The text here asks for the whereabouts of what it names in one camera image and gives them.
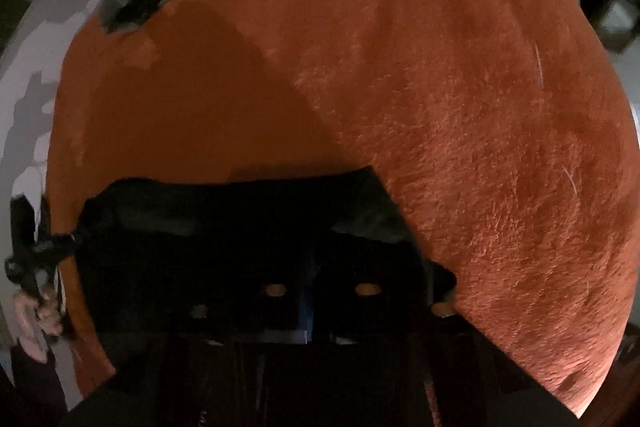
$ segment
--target orange fuzzy fabric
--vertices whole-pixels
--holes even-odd
[[[171,0],[110,36],[94,17],[63,67],[47,187],[65,232],[119,178],[368,165],[457,275],[460,312],[581,414],[634,295],[640,153],[575,0]],[[100,381],[73,261],[63,276]]]

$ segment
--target white scratch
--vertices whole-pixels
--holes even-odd
[[[566,167],[562,167],[562,170],[564,171],[564,174],[566,174],[566,177],[569,178],[569,181],[574,188],[575,196],[578,197],[578,189],[575,187],[574,179],[571,177],[571,174],[569,174],[569,171],[566,169]]]
[[[542,73],[542,62],[540,61],[540,51],[538,50],[538,45],[534,44],[536,47],[536,60],[538,61],[538,74],[540,75],[540,87],[545,87],[545,75]]]

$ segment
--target orange surface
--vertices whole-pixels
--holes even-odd
[[[457,275],[462,314],[580,414],[634,294],[640,153],[575,0],[171,0],[111,36],[94,18],[63,67],[47,187],[64,232],[126,176],[367,165]],[[73,261],[63,275],[99,381],[113,368]]]

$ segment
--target orange blanket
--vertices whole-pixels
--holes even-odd
[[[582,413],[634,295],[640,153],[575,0],[171,0],[111,36],[94,17],[63,67],[47,187],[64,232],[127,176],[367,165],[457,275],[462,314]],[[63,276],[79,379],[93,361],[100,382],[73,260]]]

